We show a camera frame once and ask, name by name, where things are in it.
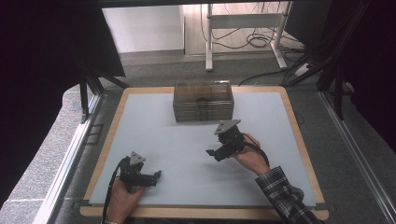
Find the wooden table edge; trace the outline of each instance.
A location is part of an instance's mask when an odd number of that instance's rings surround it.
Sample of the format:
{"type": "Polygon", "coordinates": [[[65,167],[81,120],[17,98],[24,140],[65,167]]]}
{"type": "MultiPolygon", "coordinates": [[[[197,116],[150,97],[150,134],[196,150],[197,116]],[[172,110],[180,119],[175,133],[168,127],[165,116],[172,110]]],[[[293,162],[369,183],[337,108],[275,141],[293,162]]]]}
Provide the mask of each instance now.
{"type": "MultiPolygon", "coordinates": [[[[321,193],[317,177],[315,175],[314,169],[312,167],[311,160],[309,159],[308,152],[305,147],[304,139],[301,135],[300,128],[298,126],[297,120],[294,117],[294,113],[292,111],[291,103],[289,96],[286,90],[283,87],[278,86],[263,86],[263,87],[252,87],[252,86],[244,86],[244,87],[232,87],[233,92],[279,92],[287,111],[287,115],[290,121],[290,126],[293,130],[294,138],[296,140],[297,146],[300,150],[300,154],[303,159],[304,168],[308,174],[308,178],[311,184],[311,188],[314,193],[315,200],[318,203],[325,203],[323,195],[321,193]]],[[[99,179],[100,174],[105,165],[105,161],[108,155],[108,152],[113,143],[114,135],[117,130],[117,127],[120,123],[120,118],[125,107],[126,100],[129,94],[151,94],[151,93],[173,93],[174,87],[143,87],[143,88],[127,88],[124,90],[119,105],[117,107],[116,113],[114,115],[114,119],[111,122],[110,129],[107,134],[106,141],[103,145],[101,154],[98,158],[95,169],[92,174],[92,179],[90,181],[89,186],[87,187],[86,193],[84,195],[84,200],[89,200],[92,196],[93,189],[96,186],[96,183],[99,179]]],[[[316,211],[315,209],[311,210],[319,219],[325,220],[329,217],[328,210],[316,211]]],[[[100,217],[103,212],[103,206],[81,206],[80,213],[86,217],[100,217]]],[[[133,217],[185,217],[190,214],[189,218],[228,218],[228,219],[273,219],[278,220],[279,216],[276,214],[273,216],[273,213],[276,213],[274,209],[213,209],[213,208],[158,208],[158,207],[145,207],[145,208],[137,208],[132,214],[133,217]]]]}

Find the human hand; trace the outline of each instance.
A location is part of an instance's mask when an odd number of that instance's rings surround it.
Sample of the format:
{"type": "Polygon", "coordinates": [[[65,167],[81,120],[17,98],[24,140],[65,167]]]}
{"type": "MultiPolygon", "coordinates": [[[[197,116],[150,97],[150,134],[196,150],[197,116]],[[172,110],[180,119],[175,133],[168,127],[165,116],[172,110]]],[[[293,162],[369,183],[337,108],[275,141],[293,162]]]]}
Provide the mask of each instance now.
{"type": "MultiPolygon", "coordinates": [[[[260,147],[260,142],[250,134],[244,133],[244,136],[246,142],[260,147]]],[[[271,170],[262,155],[257,150],[248,146],[244,147],[241,152],[234,153],[231,157],[256,175],[263,175],[271,170]]]]}
{"type": "Polygon", "coordinates": [[[145,191],[146,187],[140,187],[136,193],[130,194],[125,188],[125,184],[116,178],[111,190],[110,203],[108,208],[107,221],[123,223],[137,207],[137,202],[145,191]]]}

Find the checkered shirt sleeve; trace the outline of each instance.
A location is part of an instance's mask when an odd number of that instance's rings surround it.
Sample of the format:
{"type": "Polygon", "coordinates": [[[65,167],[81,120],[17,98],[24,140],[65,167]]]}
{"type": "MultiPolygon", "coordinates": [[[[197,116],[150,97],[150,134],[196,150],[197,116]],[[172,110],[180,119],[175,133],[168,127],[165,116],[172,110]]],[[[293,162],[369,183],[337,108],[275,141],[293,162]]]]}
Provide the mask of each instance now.
{"type": "Polygon", "coordinates": [[[257,177],[256,182],[286,223],[323,223],[305,207],[303,191],[289,183],[280,166],[257,177]]]}

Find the transparent box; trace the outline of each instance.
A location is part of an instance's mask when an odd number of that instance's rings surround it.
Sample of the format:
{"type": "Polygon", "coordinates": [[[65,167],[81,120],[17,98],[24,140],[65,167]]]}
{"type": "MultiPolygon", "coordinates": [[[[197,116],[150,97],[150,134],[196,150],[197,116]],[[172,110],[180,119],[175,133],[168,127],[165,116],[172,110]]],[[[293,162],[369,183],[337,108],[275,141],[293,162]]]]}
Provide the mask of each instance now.
{"type": "Polygon", "coordinates": [[[230,82],[176,83],[173,107],[176,122],[232,119],[230,82]]]}

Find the white wall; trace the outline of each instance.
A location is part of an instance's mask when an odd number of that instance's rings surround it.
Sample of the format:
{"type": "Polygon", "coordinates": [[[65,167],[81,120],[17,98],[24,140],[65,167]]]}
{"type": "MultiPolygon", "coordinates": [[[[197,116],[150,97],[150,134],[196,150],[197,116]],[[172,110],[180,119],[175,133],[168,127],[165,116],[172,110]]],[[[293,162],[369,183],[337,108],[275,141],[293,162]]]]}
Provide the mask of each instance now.
{"type": "Polygon", "coordinates": [[[119,53],[183,49],[182,6],[104,8],[119,53]]]}

